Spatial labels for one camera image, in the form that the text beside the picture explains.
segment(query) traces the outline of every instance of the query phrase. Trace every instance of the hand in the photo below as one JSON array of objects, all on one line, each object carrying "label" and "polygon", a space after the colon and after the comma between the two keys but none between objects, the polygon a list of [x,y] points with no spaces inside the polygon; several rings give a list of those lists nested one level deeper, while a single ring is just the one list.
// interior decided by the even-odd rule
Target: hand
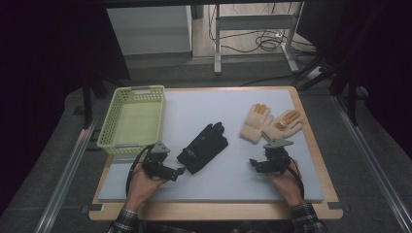
[{"label": "hand", "polygon": [[261,130],[269,115],[270,108],[266,105],[255,104],[249,110],[246,117],[245,124],[240,131],[240,135],[257,144],[261,137]]},{"label": "hand", "polygon": [[[299,174],[296,161],[292,161],[290,166],[297,174]],[[290,207],[304,203],[300,193],[299,184],[289,170],[286,170],[281,176],[266,173],[266,177],[275,185],[276,189],[282,194]]]},{"label": "hand", "polygon": [[262,127],[263,137],[267,141],[289,138],[302,128],[302,121],[303,116],[296,110],[287,110],[276,118],[269,115]]},{"label": "hand", "polygon": [[138,163],[133,171],[126,202],[124,207],[129,211],[137,212],[140,205],[148,200],[167,180],[152,180]]}]

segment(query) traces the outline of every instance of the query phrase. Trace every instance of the beige glove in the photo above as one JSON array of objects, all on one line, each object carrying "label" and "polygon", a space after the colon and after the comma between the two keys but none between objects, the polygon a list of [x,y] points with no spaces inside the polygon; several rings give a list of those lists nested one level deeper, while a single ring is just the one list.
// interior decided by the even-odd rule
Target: beige glove
[{"label": "beige glove", "polygon": [[257,144],[261,137],[261,128],[269,115],[270,108],[266,105],[255,104],[249,110],[248,116],[245,120],[245,125],[240,131],[240,135]]},{"label": "beige glove", "polygon": [[303,116],[297,110],[286,110],[276,118],[269,115],[262,127],[263,137],[267,141],[289,138],[302,128],[302,121]]}]

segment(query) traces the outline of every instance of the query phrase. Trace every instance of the light green basket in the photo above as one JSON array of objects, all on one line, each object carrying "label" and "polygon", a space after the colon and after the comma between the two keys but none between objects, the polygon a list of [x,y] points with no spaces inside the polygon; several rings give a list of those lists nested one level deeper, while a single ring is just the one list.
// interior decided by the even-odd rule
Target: light green basket
[{"label": "light green basket", "polygon": [[116,89],[97,146],[109,154],[136,154],[161,139],[164,86]]}]

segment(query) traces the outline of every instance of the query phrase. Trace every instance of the work glove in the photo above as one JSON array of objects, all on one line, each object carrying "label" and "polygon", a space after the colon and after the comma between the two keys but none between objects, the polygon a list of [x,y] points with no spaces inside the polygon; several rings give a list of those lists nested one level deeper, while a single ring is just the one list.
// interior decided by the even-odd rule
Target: work glove
[{"label": "work glove", "polygon": [[302,128],[303,116],[297,110],[286,110],[274,118],[269,115],[262,127],[262,135],[267,141],[289,138]]},{"label": "work glove", "polygon": [[261,130],[269,112],[270,108],[266,107],[264,104],[253,105],[246,116],[245,124],[240,131],[240,135],[250,140],[252,143],[257,144],[260,140]]},{"label": "work glove", "polygon": [[177,157],[179,162],[195,174],[228,145],[221,122],[208,124]]}]

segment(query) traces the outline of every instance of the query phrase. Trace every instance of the plaid shirt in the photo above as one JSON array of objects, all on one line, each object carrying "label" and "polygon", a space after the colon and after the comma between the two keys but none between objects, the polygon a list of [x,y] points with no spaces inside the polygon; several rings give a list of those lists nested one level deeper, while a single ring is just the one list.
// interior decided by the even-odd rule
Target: plaid shirt
[{"label": "plaid shirt", "polygon": [[[292,214],[292,223],[294,226],[294,233],[327,233],[326,226],[318,220],[318,217],[313,209],[312,204],[302,204],[299,206],[290,207]],[[138,232],[139,220],[137,213],[131,212],[126,209],[121,209],[118,218],[110,225],[108,233],[132,233]],[[163,233],[195,233],[180,229],[176,227],[170,227],[166,225],[158,225],[158,232]],[[236,229],[233,229],[231,233],[270,233],[277,232],[276,229],[271,229],[267,222],[250,222],[245,221]]]}]

